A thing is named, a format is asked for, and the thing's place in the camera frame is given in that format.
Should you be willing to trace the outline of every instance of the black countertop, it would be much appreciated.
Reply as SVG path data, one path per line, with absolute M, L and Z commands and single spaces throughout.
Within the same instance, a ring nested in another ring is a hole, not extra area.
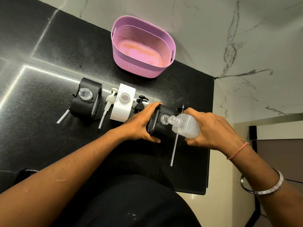
M 109 119 L 111 109 L 101 129 L 98 121 L 83 124 L 71 114 L 56 123 L 83 77 L 103 84 L 98 118 L 108 92 L 120 83 L 136 88 L 135 98 L 212 111 L 212 76 L 178 61 L 155 79 L 126 72 L 113 60 L 109 31 L 38 0 L 0 0 L 0 38 L 0 192 L 21 169 L 41 170 L 121 124 Z M 174 140 L 171 133 L 160 144 L 124 142 L 100 171 L 141 174 L 175 191 L 205 194 L 209 150 L 179 137 L 170 167 Z

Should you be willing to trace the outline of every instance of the silver bracelet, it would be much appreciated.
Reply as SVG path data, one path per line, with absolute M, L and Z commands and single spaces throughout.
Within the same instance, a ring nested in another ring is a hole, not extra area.
M 283 175 L 281 174 L 280 171 L 278 171 L 278 170 L 275 169 L 275 168 L 273 168 L 273 169 L 274 169 L 275 171 L 277 171 L 277 172 L 279 173 L 279 176 L 280 176 L 280 179 L 279 179 L 278 183 L 277 183 L 273 188 L 268 189 L 268 190 L 264 190 L 264 191 L 253 191 L 253 190 L 246 189 L 246 188 L 244 187 L 244 185 L 243 185 L 243 181 L 244 181 L 244 178 L 245 178 L 243 175 L 241 176 L 241 187 L 242 187 L 245 191 L 247 191 L 247 192 L 249 192 L 249 193 L 257 194 L 257 195 L 269 194 L 269 193 L 273 193 L 273 192 L 277 191 L 277 190 L 282 186 L 283 181 L 284 181 L 284 177 L 283 177 Z

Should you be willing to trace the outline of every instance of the plastic basket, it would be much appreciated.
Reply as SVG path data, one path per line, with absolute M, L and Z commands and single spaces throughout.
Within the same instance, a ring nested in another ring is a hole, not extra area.
M 172 37 L 139 18 L 118 18 L 111 37 L 116 64 L 136 75 L 155 78 L 175 59 L 176 45 Z

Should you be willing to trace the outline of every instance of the person's right arm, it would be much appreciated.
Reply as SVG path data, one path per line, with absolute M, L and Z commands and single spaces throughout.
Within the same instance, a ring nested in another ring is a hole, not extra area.
M 230 157 L 244 144 L 225 118 L 213 113 L 197 112 L 192 108 L 184 113 L 195 117 L 200 126 L 197 138 L 185 139 L 188 145 L 218 150 Z M 232 158 L 231 162 L 245 176 L 254 191 L 268 190 L 279 181 L 278 173 L 249 145 Z M 303 195 L 286 181 L 276 192 L 257 195 L 257 198 L 273 226 L 303 226 Z

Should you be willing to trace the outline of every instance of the marble wall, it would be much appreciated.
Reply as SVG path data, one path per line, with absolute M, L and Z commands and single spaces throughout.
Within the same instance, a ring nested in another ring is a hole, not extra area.
M 231 123 L 303 112 L 302 0 L 41 1 L 107 30 L 123 15 L 166 30 L 176 60 L 217 77 L 213 111 Z

